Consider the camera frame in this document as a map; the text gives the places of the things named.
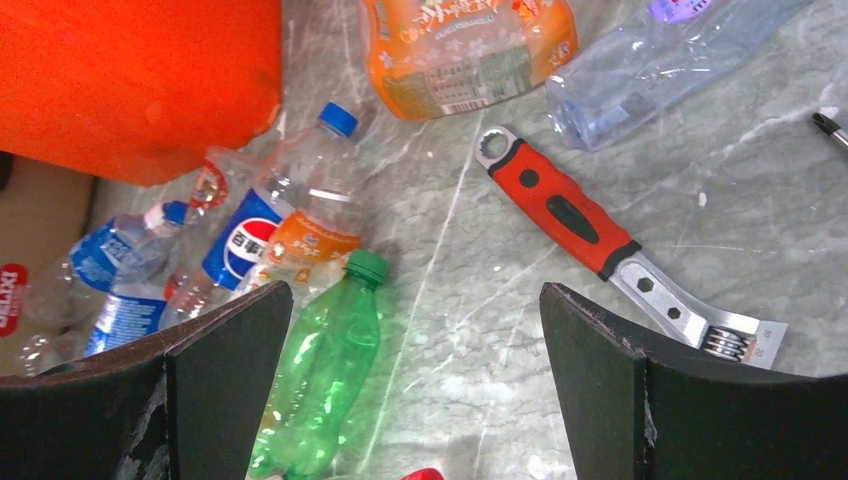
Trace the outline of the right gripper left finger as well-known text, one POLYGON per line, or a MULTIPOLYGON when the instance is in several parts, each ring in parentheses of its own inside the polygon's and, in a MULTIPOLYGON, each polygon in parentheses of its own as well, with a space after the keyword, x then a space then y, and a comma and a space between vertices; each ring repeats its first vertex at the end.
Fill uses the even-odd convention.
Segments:
POLYGON ((242 479, 293 305, 267 284, 135 342, 1 380, 5 479, 242 479))

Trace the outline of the green plastic bottle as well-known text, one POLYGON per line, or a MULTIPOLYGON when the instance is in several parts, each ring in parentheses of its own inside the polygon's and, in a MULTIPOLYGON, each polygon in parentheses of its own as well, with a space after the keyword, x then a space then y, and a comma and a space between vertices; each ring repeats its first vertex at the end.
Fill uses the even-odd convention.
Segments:
POLYGON ((251 479, 318 479, 380 346, 376 291, 388 262, 356 249, 343 277, 307 304, 282 348, 257 431, 251 479))

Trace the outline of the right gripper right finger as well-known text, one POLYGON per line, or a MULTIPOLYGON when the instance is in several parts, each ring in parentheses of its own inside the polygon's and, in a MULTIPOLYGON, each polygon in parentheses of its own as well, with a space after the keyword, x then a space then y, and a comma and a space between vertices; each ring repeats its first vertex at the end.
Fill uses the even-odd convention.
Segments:
POLYGON ((847 378, 732 363, 559 283, 541 323, 581 479, 843 479, 847 378))

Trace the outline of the blue label bottle white cap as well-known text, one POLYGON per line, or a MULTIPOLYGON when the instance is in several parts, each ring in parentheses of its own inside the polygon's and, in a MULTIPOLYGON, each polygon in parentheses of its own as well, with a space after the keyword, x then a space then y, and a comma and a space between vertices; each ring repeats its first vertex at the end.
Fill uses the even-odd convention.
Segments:
POLYGON ((122 214, 76 242, 28 288, 23 312, 47 327, 76 325, 102 307, 115 280, 151 276, 171 255, 188 212, 183 201, 122 214))

